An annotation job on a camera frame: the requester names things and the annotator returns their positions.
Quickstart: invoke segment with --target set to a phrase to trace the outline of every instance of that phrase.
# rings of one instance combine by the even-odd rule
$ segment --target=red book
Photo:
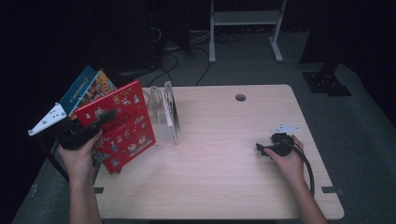
[[[81,125],[87,126],[111,109],[116,111],[116,117],[102,127],[96,149],[108,172],[113,174],[154,145],[155,136],[139,81],[79,107],[75,113]]]

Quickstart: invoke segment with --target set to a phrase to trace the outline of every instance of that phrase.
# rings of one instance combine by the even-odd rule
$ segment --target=black bracket
[[[313,93],[327,93],[329,96],[350,96],[350,91],[341,85],[334,74],[338,64],[337,60],[328,60],[318,72],[303,72],[309,89]]]

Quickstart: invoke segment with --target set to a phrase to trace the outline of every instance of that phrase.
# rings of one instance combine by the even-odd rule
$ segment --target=dark background
[[[188,30],[208,29],[209,1],[0,1],[3,102],[0,219],[8,223],[43,164],[27,130],[53,107],[82,69],[104,68],[121,85],[120,67],[156,67],[167,38],[189,51]],[[278,1],[217,1],[218,10],[272,9]],[[289,0],[282,30],[310,30],[301,63],[335,52],[396,124],[394,1]],[[159,27],[163,39],[153,43]],[[44,147],[51,146],[44,133]]]

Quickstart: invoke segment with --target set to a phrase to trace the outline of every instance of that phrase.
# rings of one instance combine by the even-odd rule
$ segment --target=shelf leg
[[[271,48],[273,49],[273,52],[275,54],[276,57],[276,61],[281,63],[283,62],[283,57],[282,54],[280,53],[279,47],[277,46],[277,37],[279,35],[279,31],[280,31],[280,25],[282,24],[282,20],[283,20],[283,15],[285,13],[285,7],[286,7],[286,3],[287,0],[283,0],[282,2],[282,6],[279,10],[278,16],[277,16],[277,21],[276,21],[276,28],[275,28],[275,33],[274,36],[271,36],[270,39],[270,44],[271,44]]]
[[[210,5],[210,41],[209,41],[209,62],[216,62],[215,52],[215,1],[212,0]]]

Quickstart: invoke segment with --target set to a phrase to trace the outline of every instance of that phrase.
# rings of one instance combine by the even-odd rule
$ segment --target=white shelf frame
[[[209,62],[216,62],[215,51],[215,26],[219,25],[262,25],[274,24],[276,26],[274,35],[269,37],[271,48],[275,54],[276,61],[283,62],[282,54],[277,46],[277,38],[282,24],[283,15],[287,0],[282,0],[280,10],[267,11],[221,11],[216,12],[214,0],[210,6],[210,41],[209,41]]]

